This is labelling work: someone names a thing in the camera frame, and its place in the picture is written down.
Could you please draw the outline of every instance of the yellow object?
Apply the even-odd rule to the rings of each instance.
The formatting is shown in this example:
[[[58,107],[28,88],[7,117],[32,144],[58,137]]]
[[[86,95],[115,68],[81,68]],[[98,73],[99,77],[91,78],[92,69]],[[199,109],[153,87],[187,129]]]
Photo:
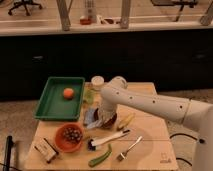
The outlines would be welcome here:
[[[129,114],[128,116],[126,116],[123,120],[121,120],[117,126],[117,130],[121,130],[124,127],[126,127],[131,121],[132,119],[135,117],[135,113]]]

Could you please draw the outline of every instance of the floor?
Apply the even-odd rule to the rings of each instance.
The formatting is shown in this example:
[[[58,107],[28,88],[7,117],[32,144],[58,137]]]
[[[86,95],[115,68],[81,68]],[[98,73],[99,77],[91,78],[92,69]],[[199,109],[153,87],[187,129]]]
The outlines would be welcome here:
[[[213,103],[213,89],[158,93]],[[6,137],[12,135],[13,141],[15,142],[15,148],[12,150],[11,166],[23,169],[24,161],[38,123],[33,119],[37,103],[37,100],[0,102],[0,163],[3,163],[4,160]],[[186,133],[195,137],[197,136],[195,132],[180,125],[168,121],[167,125],[170,135],[173,135],[174,133]],[[185,136],[175,136],[171,141],[176,156],[192,162],[195,141]],[[183,161],[178,161],[178,165],[179,171],[191,170],[191,167]]]
[[[14,10],[12,16],[8,15],[8,10],[13,6],[13,1],[4,0],[0,4],[1,29],[60,27],[56,0],[35,0],[42,4],[43,9],[39,10],[38,7],[28,6],[30,16],[26,16],[23,7]],[[98,15],[101,15],[103,18],[120,19],[122,0],[94,1]],[[186,6],[181,12],[179,21],[198,21],[207,10],[210,2],[210,0],[203,0],[194,8]],[[132,0],[130,23],[173,22],[179,14],[179,8],[180,6],[154,6],[150,0]],[[84,0],[74,0],[69,13],[72,26],[79,25],[79,19],[83,15]]]

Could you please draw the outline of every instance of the terracotta bowl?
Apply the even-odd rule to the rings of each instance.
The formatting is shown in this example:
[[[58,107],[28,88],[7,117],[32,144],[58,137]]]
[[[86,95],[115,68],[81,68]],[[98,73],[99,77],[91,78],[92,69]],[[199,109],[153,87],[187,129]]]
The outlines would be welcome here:
[[[64,153],[70,153],[74,152],[80,149],[82,145],[82,137],[81,140],[78,142],[73,142],[67,140],[67,138],[64,136],[64,132],[68,129],[72,128],[74,130],[79,130],[82,137],[83,137],[83,131],[79,124],[77,123],[66,123],[59,127],[59,129],[56,131],[55,135],[55,146],[57,149]]]

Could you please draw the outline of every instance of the wooden table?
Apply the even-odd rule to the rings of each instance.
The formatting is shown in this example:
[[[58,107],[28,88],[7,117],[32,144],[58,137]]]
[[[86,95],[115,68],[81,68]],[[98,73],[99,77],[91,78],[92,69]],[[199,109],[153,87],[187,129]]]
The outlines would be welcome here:
[[[141,93],[156,93],[152,83],[129,83],[128,89]],[[96,93],[93,105],[97,106],[100,100],[99,93]],[[86,107],[83,105],[79,119],[80,124],[82,124],[85,110]],[[130,134],[111,141],[111,155],[103,163],[91,170],[177,170],[174,151],[163,119],[122,105],[118,106],[117,113],[118,119],[112,129],[84,130],[85,138],[81,149],[74,153],[60,153],[51,164],[47,164],[40,153],[34,149],[34,142],[39,138],[47,138],[54,144],[54,134],[62,122],[40,121],[26,159],[25,169],[90,170],[88,161],[105,153],[108,143],[104,144],[99,151],[88,151],[88,139],[86,137],[105,137],[110,135],[115,132],[116,125],[122,118],[130,113],[135,113],[135,118],[128,126],[131,130]],[[127,149],[140,135],[143,136],[143,140],[128,153],[125,160],[118,162],[116,160],[117,155]]]

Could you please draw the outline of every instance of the green cucumber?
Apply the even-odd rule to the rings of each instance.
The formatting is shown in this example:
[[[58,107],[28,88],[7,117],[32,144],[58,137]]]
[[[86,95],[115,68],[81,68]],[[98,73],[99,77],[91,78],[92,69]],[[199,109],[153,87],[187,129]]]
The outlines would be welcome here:
[[[111,147],[111,145],[109,144],[109,145],[108,145],[108,150],[107,150],[107,152],[104,153],[103,155],[97,157],[97,158],[94,158],[94,159],[90,160],[89,163],[88,163],[89,166],[90,166],[90,167],[94,167],[94,166],[100,164],[100,163],[103,162],[107,157],[109,157],[109,155],[111,154],[111,152],[112,152],[112,147]]]

